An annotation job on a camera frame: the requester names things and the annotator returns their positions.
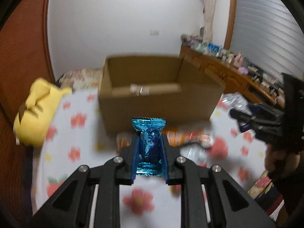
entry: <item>silver screw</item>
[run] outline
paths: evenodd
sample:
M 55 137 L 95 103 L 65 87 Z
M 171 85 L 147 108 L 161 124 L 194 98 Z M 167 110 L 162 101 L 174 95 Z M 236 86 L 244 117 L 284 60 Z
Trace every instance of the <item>silver screw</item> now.
M 86 165 L 81 165 L 81 166 L 79 166 L 78 170 L 80 172 L 86 172 L 88 170 L 88 167 Z
M 176 158 L 176 161 L 179 162 L 179 163 L 185 163 L 186 162 L 186 158 L 182 157 L 182 156 L 179 156 L 179 157 Z
M 115 163 L 118 163 L 118 164 L 124 161 L 124 159 L 120 156 L 115 157 L 113 160 L 114 160 Z
M 222 170 L 222 168 L 219 165 L 213 165 L 212 170 L 215 172 L 220 172 Z

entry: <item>floral tablecloth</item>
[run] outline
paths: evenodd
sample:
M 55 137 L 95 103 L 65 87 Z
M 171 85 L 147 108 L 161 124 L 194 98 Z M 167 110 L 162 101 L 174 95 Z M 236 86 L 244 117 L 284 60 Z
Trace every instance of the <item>floral tablecloth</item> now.
M 266 145 L 254 139 L 254 131 L 239 133 L 235 120 L 221 102 L 211 123 L 214 149 L 221 160 L 207 156 L 207 167 L 221 165 L 245 190 L 264 172 Z M 115 157 L 116 138 L 105 133 L 97 89 L 80 90 L 61 100 L 41 149 L 33 203 L 37 208 L 80 165 L 95 167 Z M 134 185 L 120 187 L 122 227 L 180 227 L 180 196 L 160 177 L 137 176 Z

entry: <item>human hand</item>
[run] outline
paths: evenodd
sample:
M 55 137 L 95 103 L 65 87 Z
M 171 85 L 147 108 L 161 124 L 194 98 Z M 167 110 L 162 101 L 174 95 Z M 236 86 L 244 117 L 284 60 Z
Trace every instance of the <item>human hand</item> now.
M 277 171 L 276 177 L 284 178 L 299 166 L 300 157 L 300 155 L 295 153 L 287 153 L 286 150 L 273 151 L 273 146 L 268 144 L 265 157 L 265 168 L 269 173 Z M 284 168 L 276 169 L 276 164 L 283 161 L 286 161 Z

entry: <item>pikachu plush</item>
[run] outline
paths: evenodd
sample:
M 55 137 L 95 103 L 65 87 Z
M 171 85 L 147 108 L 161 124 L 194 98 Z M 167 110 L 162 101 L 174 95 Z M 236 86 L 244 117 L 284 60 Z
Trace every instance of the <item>pikachu plush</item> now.
M 60 99 L 71 92 L 71 88 L 60 89 L 43 78 L 35 80 L 14 121 L 19 141 L 41 147 Z

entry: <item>dark blue package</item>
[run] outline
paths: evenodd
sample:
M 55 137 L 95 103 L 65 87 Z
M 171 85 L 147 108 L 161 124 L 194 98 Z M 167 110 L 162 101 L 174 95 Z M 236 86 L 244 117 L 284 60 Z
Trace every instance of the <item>dark blue package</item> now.
M 132 125 L 139 134 L 139 164 L 137 174 L 162 176 L 160 133 L 165 119 L 133 118 Z

